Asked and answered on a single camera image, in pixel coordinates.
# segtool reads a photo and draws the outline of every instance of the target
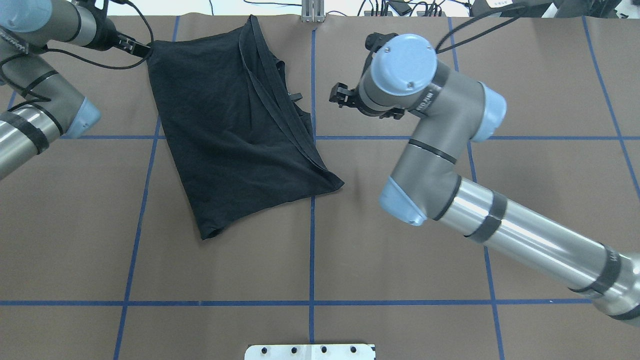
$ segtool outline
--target robotic arm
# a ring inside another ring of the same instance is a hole
[[[380,195],[382,208],[414,226],[442,222],[640,326],[640,254],[620,254],[454,172],[467,142],[482,142],[500,126],[504,98],[451,71],[418,35],[374,33],[365,46],[358,86],[336,84],[330,101],[368,116],[399,119],[408,110],[420,117]]]
[[[60,136],[77,138],[100,120],[100,111],[39,56],[48,41],[149,53],[115,29],[107,7],[107,0],[102,9],[95,0],[0,0],[0,76],[27,100],[0,114],[0,180]]]

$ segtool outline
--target folded cloth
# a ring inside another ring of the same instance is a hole
[[[344,184],[320,158],[284,69],[253,15],[226,34],[154,42],[151,87],[203,240],[256,211]]]

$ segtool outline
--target white bracket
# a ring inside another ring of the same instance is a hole
[[[376,346],[333,345],[253,345],[244,360],[376,360]]]
[[[302,0],[302,22],[324,22],[324,0]]]

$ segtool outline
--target light blue cap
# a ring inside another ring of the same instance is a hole
[[[425,38],[403,34],[378,50],[371,61],[371,77],[382,91],[406,96],[423,91],[437,67],[436,51]]]
[[[413,226],[420,226],[427,220],[427,216],[390,176],[380,194],[380,206],[387,213]]]
[[[69,126],[69,130],[67,130],[67,136],[73,139],[79,138],[87,132],[87,130],[91,129],[101,117],[102,114],[100,110],[85,97],[82,105],[80,105],[80,110],[78,110],[76,114],[76,118],[71,123],[71,126]]]
[[[480,84],[484,88],[484,115],[478,131],[471,138],[473,142],[483,142],[491,137],[493,132],[500,127],[507,113],[507,101],[502,95],[491,90],[485,84]]]
[[[0,0],[0,26],[30,33],[47,24],[52,9],[51,0]]]

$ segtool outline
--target black band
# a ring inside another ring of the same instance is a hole
[[[620,314],[620,315],[609,315],[610,318],[616,320],[633,320],[635,318],[640,317],[640,305],[636,306],[633,310],[628,313]]]
[[[49,148],[49,141],[42,130],[32,125],[32,123],[28,122],[20,115],[5,111],[0,115],[0,121],[4,121],[5,123],[15,127],[28,137],[29,140],[33,142],[36,149],[38,149],[38,155]]]
[[[420,100],[411,106],[411,111],[416,111],[420,114],[427,115],[427,110],[431,107],[431,104],[437,99],[438,95],[442,91],[447,79],[449,78],[449,72],[451,71],[447,66],[439,66],[436,68],[436,73],[433,76],[431,83],[422,91]]]
[[[587,286],[583,289],[569,289],[574,293],[583,293],[583,295],[589,297],[589,291],[595,291],[601,295],[604,295],[607,290],[616,283],[618,280],[618,276],[620,276],[620,270],[622,269],[622,262],[620,258],[620,253],[612,249],[607,245],[603,245],[604,249],[607,251],[607,262],[604,264],[604,268],[600,273],[600,276],[591,283],[591,285]]]
[[[453,156],[447,154],[446,152],[444,152],[444,151],[442,151],[440,149],[436,149],[435,147],[427,145],[424,142],[420,142],[420,141],[418,141],[416,139],[410,139],[409,143],[411,145],[417,146],[417,147],[419,147],[421,149],[424,149],[424,150],[427,150],[429,152],[432,152],[432,153],[436,154],[437,156],[443,158],[444,160],[449,161],[452,164],[455,164],[458,161],[458,159],[456,159]]]
[[[32,102],[29,105],[33,106],[34,108],[42,111],[45,115],[47,115],[49,117],[49,119],[51,119],[51,121],[53,121],[53,123],[56,124],[56,127],[58,128],[58,131],[60,132],[60,136],[65,134],[65,131],[62,130],[62,125],[60,125],[60,122],[58,122],[58,119],[56,119],[56,117],[53,116],[53,114],[50,113],[49,110],[43,108],[37,102]]]
[[[20,95],[22,97],[27,97],[27,95],[29,95],[29,93],[36,87],[38,86],[41,82],[45,81],[46,79],[49,79],[51,76],[56,75],[58,72],[55,70],[51,70],[45,74],[40,75],[37,79],[33,80],[31,82],[31,84],[27,85],[26,88],[22,89],[22,92],[20,93]]]
[[[453,204],[453,200],[456,198],[456,196],[458,196],[458,191],[460,191],[460,184],[462,184],[462,177],[458,175],[458,181],[456,182],[456,190],[451,193],[451,196],[449,197],[449,201],[447,201],[447,205],[445,205],[445,207],[442,208],[442,211],[435,218],[433,218],[433,220],[435,221],[440,220],[444,216],[444,214],[447,212],[447,210],[449,210],[449,208],[451,207],[451,204]]]
[[[507,211],[507,197],[501,193],[493,192],[493,202],[489,209],[489,215],[471,235],[465,236],[477,243],[484,243],[496,232],[502,224],[502,218]]]
[[[78,15],[78,28],[76,29],[76,33],[74,34],[74,36],[72,36],[66,42],[74,41],[78,37],[78,34],[80,34],[80,29],[82,28],[82,17],[80,16],[80,12],[75,6],[74,6],[74,10],[76,11],[76,15]]]

